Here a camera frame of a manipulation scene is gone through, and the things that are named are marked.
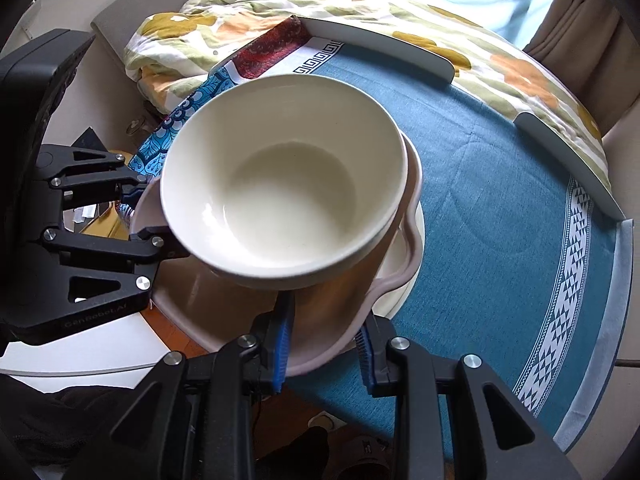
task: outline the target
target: wall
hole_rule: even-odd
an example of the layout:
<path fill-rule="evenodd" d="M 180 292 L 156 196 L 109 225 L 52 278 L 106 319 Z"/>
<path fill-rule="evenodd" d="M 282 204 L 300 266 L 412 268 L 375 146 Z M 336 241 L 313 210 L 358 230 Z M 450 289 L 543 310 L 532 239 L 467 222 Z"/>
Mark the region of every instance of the wall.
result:
<path fill-rule="evenodd" d="M 41 0 L 42 8 L 26 28 L 31 37 L 59 27 L 91 30 L 94 16 L 114 1 Z M 27 34 L 18 28 L 2 53 L 17 48 L 28 39 Z M 95 41 L 51 118 L 45 142 L 70 144 L 91 126 L 107 148 L 130 152 L 134 147 L 125 132 L 129 123 L 141 115 L 142 103 L 135 83 Z"/>
<path fill-rule="evenodd" d="M 640 219 L 640 101 L 602 139 L 613 196 Z M 619 359 L 640 361 L 640 230 L 634 229 L 634 275 Z M 602 480 L 640 425 L 640 368 L 614 368 L 584 435 L 569 452 L 583 480 Z"/>

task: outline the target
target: curtain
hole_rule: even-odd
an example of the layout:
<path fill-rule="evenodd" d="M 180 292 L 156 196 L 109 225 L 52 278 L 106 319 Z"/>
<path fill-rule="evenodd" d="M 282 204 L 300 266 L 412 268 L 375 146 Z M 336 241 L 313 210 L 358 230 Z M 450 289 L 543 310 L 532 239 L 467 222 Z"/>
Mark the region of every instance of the curtain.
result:
<path fill-rule="evenodd" d="M 603 134 L 640 95 L 640 46 L 609 0 L 553 0 L 524 52 L 580 99 Z"/>

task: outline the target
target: metal screw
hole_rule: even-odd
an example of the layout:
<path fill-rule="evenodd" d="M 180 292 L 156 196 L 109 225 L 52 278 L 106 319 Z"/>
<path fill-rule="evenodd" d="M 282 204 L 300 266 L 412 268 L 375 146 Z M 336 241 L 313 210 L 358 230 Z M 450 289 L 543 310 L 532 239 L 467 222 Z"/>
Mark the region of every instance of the metal screw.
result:
<path fill-rule="evenodd" d="M 42 234 L 42 237 L 47 241 L 50 242 L 53 240 L 53 238 L 56 237 L 56 232 L 53 231 L 52 229 L 44 229 L 44 232 Z"/>
<path fill-rule="evenodd" d="M 164 354 L 162 361 L 164 361 L 164 364 L 169 366 L 179 365 L 182 361 L 182 354 L 176 351 L 169 352 L 168 354 Z"/>
<path fill-rule="evenodd" d="M 467 354 L 462 362 L 469 368 L 478 368 L 482 364 L 482 359 L 475 354 Z"/>
<path fill-rule="evenodd" d="M 241 335 L 238 338 L 238 346 L 241 346 L 242 348 L 252 348 L 256 343 L 257 341 L 255 340 L 255 337 L 251 334 Z"/>
<path fill-rule="evenodd" d="M 395 337 L 391 340 L 391 346 L 396 350 L 406 350 L 409 344 L 409 340 L 405 337 Z"/>
<path fill-rule="evenodd" d="M 148 277 L 138 276 L 136 278 L 136 287 L 139 288 L 140 290 L 149 290 L 150 286 L 151 286 L 151 282 L 149 281 Z"/>

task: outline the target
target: blue tablecloth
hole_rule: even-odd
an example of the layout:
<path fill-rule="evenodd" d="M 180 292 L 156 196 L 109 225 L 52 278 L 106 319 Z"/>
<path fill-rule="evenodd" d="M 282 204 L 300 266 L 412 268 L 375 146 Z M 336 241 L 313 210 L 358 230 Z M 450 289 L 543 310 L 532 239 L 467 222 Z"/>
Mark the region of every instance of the blue tablecloth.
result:
<path fill-rule="evenodd" d="M 397 332 L 433 354 L 481 355 L 556 434 L 600 333 L 615 223 L 513 123 L 415 66 L 345 45 L 314 73 L 377 99 L 420 154 L 426 245 Z M 624 298 L 616 309 L 623 318 Z M 288 384 L 344 420 L 392 434 L 394 402 L 367 396 L 354 351 Z M 450 453 L 448 430 L 445 440 Z"/>

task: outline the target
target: white geometric border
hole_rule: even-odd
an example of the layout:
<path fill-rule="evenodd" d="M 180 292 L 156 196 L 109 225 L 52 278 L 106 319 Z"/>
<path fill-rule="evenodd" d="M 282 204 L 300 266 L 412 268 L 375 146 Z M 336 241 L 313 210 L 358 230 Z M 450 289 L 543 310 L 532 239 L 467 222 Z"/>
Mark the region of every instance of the white geometric border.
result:
<path fill-rule="evenodd" d="M 322 50 L 316 52 L 299 67 L 293 69 L 293 72 L 296 74 L 309 74 L 313 72 L 313 70 L 331 59 L 340 50 L 342 45 L 343 44 L 338 41 L 329 41 Z"/>
<path fill-rule="evenodd" d="M 574 336 L 589 268 L 592 210 L 589 195 L 571 177 L 554 290 L 536 343 L 513 389 L 534 416 L 551 392 Z"/>

